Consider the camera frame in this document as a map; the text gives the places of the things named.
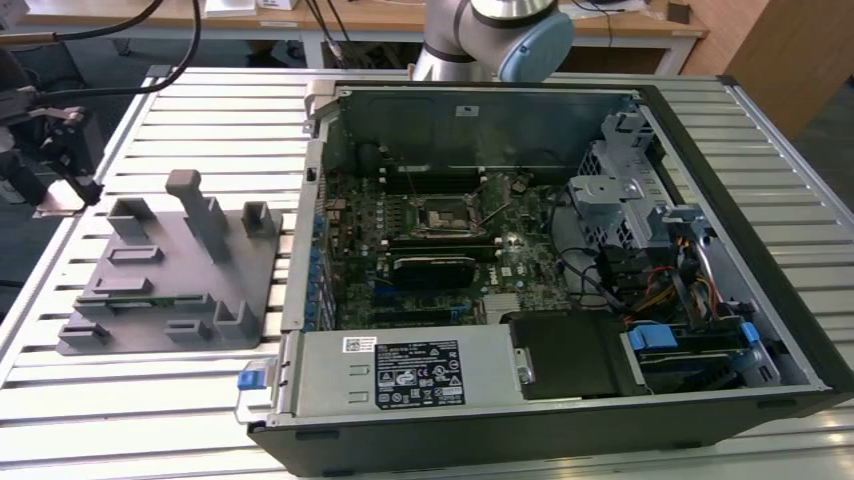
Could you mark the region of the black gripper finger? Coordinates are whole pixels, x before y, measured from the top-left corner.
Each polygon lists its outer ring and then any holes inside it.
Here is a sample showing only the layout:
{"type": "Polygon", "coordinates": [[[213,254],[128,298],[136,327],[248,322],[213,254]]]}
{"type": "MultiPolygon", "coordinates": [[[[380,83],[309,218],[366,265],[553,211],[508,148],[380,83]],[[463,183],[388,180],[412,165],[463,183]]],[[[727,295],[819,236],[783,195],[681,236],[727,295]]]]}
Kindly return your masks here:
{"type": "Polygon", "coordinates": [[[48,189],[14,152],[1,153],[1,198],[9,204],[38,206],[48,189]]]}
{"type": "Polygon", "coordinates": [[[68,183],[85,206],[98,203],[102,185],[94,179],[104,154],[96,122],[54,122],[40,151],[48,168],[68,183]]]}

